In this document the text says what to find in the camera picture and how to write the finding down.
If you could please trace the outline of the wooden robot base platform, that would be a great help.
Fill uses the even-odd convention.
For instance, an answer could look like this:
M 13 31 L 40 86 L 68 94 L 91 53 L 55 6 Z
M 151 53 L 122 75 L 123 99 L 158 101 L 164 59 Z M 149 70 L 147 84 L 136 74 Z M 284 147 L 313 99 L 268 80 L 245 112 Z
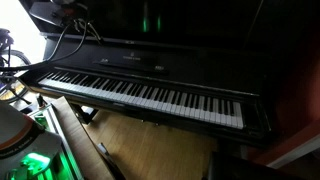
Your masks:
M 61 151 L 37 180 L 114 180 L 87 132 L 65 97 L 29 116 L 46 121 L 49 131 L 62 138 Z

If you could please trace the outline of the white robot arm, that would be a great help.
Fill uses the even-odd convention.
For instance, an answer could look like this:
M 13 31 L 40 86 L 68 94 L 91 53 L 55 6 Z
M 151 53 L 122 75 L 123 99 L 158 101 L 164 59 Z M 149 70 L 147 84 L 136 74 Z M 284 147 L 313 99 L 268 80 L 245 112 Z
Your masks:
M 61 137 L 28 115 L 0 103 L 0 179 L 28 180 L 47 170 Z

